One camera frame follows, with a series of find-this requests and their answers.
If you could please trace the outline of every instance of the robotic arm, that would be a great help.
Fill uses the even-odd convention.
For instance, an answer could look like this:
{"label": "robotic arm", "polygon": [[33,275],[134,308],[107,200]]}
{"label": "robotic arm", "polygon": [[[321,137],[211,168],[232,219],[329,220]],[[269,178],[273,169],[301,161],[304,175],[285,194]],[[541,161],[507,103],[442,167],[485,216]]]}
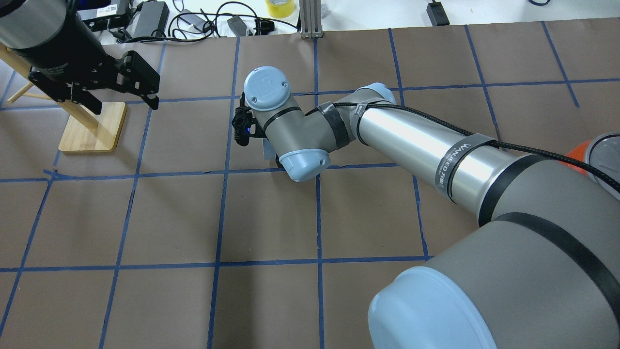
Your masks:
{"label": "robotic arm", "polygon": [[0,42],[32,65],[28,79],[57,102],[100,114],[101,102],[89,91],[109,88],[157,109],[157,71],[135,51],[121,59],[108,55],[76,14],[109,2],[0,0]]}
{"label": "robotic arm", "polygon": [[618,348],[620,202],[599,185],[397,106],[379,83],[304,116],[286,76],[266,66],[244,95],[251,111],[237,109],[236,141],[267,137],[293,181],[357,139],[478,217],[480,229],[373,299],[377,349]]}

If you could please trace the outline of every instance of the wooden base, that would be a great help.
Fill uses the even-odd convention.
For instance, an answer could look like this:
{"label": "wooden base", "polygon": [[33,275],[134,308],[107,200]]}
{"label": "wooden base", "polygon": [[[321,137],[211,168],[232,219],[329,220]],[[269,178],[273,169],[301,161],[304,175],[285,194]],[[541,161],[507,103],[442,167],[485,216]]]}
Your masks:
{"label": "wooden base", "polygon": [[64,153],[108,153],[118,143],[127,105],[124,102],[104,103],[101,115],[90,113],[99,124],[89,129],[69,116],[58,150]]}

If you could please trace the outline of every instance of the wooden stand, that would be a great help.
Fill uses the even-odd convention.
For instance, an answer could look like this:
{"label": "wooden stand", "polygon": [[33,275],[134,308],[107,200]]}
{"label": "wooden stand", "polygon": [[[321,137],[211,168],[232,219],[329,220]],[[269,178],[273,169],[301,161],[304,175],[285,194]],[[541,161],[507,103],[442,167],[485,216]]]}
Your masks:
{"label": "wooden stand", "polygon": [[[0,59],[28,79],[30,65],[1,43]],[[11,97],[11,102],[27,96],[30,87],[32,86],[29,83],[20,89]],[[127,112],[124,102],[104,103],[101,115],[98,116],[70,101],[56,103],[69,113],[69,121],[58,147],[61,152],[102,153],[116,148]]]}

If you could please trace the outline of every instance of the gray lid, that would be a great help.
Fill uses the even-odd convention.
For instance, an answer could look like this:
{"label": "gray lid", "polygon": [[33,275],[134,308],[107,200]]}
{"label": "gray lid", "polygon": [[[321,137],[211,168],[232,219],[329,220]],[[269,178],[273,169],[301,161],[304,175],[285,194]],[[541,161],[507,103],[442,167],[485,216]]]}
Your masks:
{"label": "gray lid", "polygon": [[[620,132],[601,135],[594,139],[586,150],[586,162],[620,182]],[[588,173],[588,176],[620,200],[620,193],[602,179],[591,173]]]}

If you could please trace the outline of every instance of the metal post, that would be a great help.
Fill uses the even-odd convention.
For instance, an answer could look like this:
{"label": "metal post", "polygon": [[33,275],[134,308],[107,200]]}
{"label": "metal post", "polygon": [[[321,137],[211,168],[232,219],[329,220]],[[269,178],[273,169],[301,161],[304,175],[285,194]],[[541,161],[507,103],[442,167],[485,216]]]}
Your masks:
{"label": "metal post", "polygon": [[301,38],[323,37],[321,25],[321,0],[299,0]]}

